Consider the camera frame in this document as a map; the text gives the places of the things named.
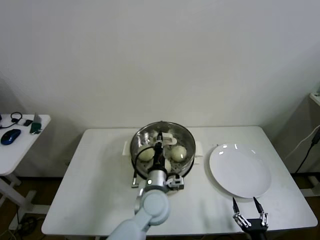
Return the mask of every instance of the computer mouse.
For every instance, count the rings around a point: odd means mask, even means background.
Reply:
[[[1,137],[1,144],[2,145],[10,145],[12,144],[16,138],[20,135],[21,130],[20,129],[11,129],[7,131],[3,136]]]

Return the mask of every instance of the gray robot arm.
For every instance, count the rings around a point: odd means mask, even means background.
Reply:
[[[140,210],[123,221],[108,237],[108,240],[145,240],[150,226],[162,224],[169,217],[170,205],[167,195],[161,190],[150,190],[143,194]]]

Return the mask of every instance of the white plate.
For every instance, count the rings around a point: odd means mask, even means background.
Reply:
[[[209,160],[215,180],[228,192],[253,198],[271,185],[271,174],[258,152],[249,145],[227,143],[217,146]]]

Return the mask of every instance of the power cord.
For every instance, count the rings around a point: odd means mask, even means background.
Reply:
[[[314,132],[315,132],[318,128],[320,128],[320,125],[316,126],[316,127],[313,129],[313,131],[312,131],[308,136],[306,136],[304,139],[302,139],[302,140],[297,144],[297,146],[283,159],[283,161],[285,161],[288,157],[290,157],[291,154],[293,154],[293,153],[295,152],[295,150],[297,150],[298,147],[299,147],[305,140],[307,140],[308,138],[310,138],[310,136],[313,135]]]
[[[302,165],[303,165],[304,162],[306,161],[306,159],[307,159],[307,157],[308,157],[311,149],[314,147],[314,145],[316,145],[316,144],[319,142],[319,140],[320,140],[320,129],[318,129],[318,131],[316,132],[316,134],[315,134],[314,137],[312,138],[311,145],[310,145],[310,147],[309,147],[309,149],[308,149],[308,151],[307,151],[304,159],[302,160],[300,166],[299,166],[298,169],[295,171],[295,174],[300,170],[300,168],[302,167]]]
[[[11,235],[11,237],[9,239],[14,239],[14,240],[17,240],[16,236],[9,230],[5,230],[3,233],[0,234],[0,238],[5,235],[6,233],[9,233]]]
[[[13,125],[16,125],[22,119],[22,113],[19,112],[19,111],[15,111],[15,112],[10,114],[10,118],[11,118],[12,124],[9,125],[9,126],[0,125],[0,129],[8,129],[8,128],[12,127]]]
[[[25,219],[19,218],[19,208],[15,205],[16,216],[18,221],[18,228],[16,233],[18,233],[21,240],[24,240],[24,236],[28,236],[33,233],[37,227],[37,222],[43,218],[35,218],[34,216],[26,217]]]

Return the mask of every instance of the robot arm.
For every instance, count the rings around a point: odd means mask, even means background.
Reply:
[[[161,190],[146,192],[136,215],[123,221],[108,237],[108,240],[145,240],[150,226],[162,224],[169,217],[170,205],[167,195]]]
[[[148,178],[137,197],[135,216],[123,221],[108,240],[145,240],[150,226],[160,225],[168,219],[170,204],[166,192],[183,189],[184,181],[177,174],[167,179],[161,132],[154,146],[153,159],[153,166],[148,170]],[[135,177],[132,186],[136,187]]]

